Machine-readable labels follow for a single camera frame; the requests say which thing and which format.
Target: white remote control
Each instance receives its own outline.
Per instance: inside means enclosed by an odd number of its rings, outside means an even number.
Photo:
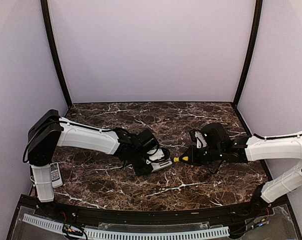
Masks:
[[[58,188],[63,185],[60,166],[57,162],[51,164],[51,176],[53,188]]]

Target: brown marble surface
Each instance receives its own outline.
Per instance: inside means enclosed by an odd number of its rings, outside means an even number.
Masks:
[[[73,105],[66,117],[131,133],[150,128],[161,146],[170,150],[171,159],[192,144],[188,132],[205,124],[222,123],[233,137],[245,134],[228,103],[81,103]],[[93,150],[57,147],[53,161],[60,163],[65,183],[55,189],[58,202],[111,210],[175,211],[242,203],[267,181],[259,162],[223,163],[215,175],[207,167],[178,162],[137,177],[131,167],[119,169],[118,158]]]

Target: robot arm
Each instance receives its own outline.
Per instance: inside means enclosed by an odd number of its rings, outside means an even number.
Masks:
[[[301,159],[297,165],[276,179],[263,184],[255,195],[266,203],[275,201],[280,196],[302,186],[302,131],[295,134],[279,135],[273,137],[238,137],[231,140],[219,123],[204,126],[201,131],[190,132],[194,142],[200,138],[195,133],[203,135],[205,143],[203,148],[192,145],[181,157],[174,161],[181,161],[194,166],[206,165],[216,160],[229,163],[247,163],[262,159]]]
[[[99,129],[60,117],[58,111],[48,111],[29,131],[27,161],[31,165],[38,197],[41,202],[54,200],[51,180],[52,157],[56,146],[97,150],[117,156],[131,164],[137,176],[168,167],[170,152],[160,148],[149,129],[131,134],[125,129]]]

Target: black curved edge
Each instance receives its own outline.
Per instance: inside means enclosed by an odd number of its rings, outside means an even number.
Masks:
[[[43,18],[44,18],[44,24],[45,24],[47,39],[49,41],[49,45],[50,45],[50,49],[51,49],[51,54],[52,54],[56,74],[57,74],[57,77],[59,79],[66,104],[67,104],[68,107],[71,107],[72,106],[71,96],[70,96],[70,93],[67,89],[67,85],[66,85],[66,82],[65,82],[65,78],[64,78],[64,75],[63,75],[59,55],[57,53],[57,48],[56,48],[56,44],[55,44],[55,40],[54,40],[54,34],[53,34],[52,23],[51,23],[51,18],[50,18],[48,0],[41,0],[41,5],[42,5],[42,12],[43,12]]]
[[[278,198],[272,206],[280,206],[287,204],[293,224],[295,226],[297,236],[299,240],[302,240],[300,231],[298,229],[296,219],[294,217],[292,207],[289,204],[287,197],[282,196]],[[15,209],[13,220],[11,222],[10,230],[7,236],[7,240],[11,240],[14,227],[17,221],[19,210],[21,206],[31,208],[35,210],[35,214],[47,217],[43,214],[41,209],[37,208],[39,202],[36,198],[21,195],[18,205]],[[85,208],[82,206],[73,206],[63,203],[54,202],[55,209],[63,211],[67,215],[67,222],[70,224],[76,224],[78,226],[99,226],[99,224],[123,224],[123,225],[177,225],[177,224],[190,224],[209,222],[210,226],[224,225],[230,228],[238,229],[244,225],[244,221],[247,216],[234,216],[229,214],[231,212],[241,212],[246,209],[249,202],[239,203],[230,206],[220,206],[215,208],[204,208],[194,210],[182,210],[182,211],[120,211],[120,210],[105,210],[96,208]]]
[[[256,0],[256,2],[255,2],[255,10],[254,10],[250,40],[249,40],[249,44],[247,47],[247,52],[246,52],[246,56],[245,56],[245,60],[244,60],[244,65],[243,65],[240,81],[237,86],[237,90],[236,90],[235,97],[233,100],[233,104],[235,106],[237,106],[240,101],[240,98],[241,98],[241,95],[243,92],[243,88],[244,88],[244,84],[245,84],[245,80],[246,80],[247,74],[249,72],[249,68],[250,68],[250,64],[251,64],[251,60],[252,60],[252,56],[253,56],[253,51],[254,51],[254,46],[255,46],[255,41],[256,41],[256,36],[257,36],[257,31],[258,31],[259,23],[260,23],[262,2],[263,2],[263,0]]]

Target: lavender wall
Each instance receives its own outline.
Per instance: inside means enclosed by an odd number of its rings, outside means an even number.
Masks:
[[[302,0],[264,1],[254,55],[239,104],[251,130],[302,130]],[[296,160],[268,161],[273,177]],[[302,189],[289,194],[302,232]]]
[[[254,4],[50,0],[73,102],[232,101]]]
[[[42,18],[39,0],[0,1],[0,240],[31,186],[22,163],[28,129],[47,110],[67,109]]]

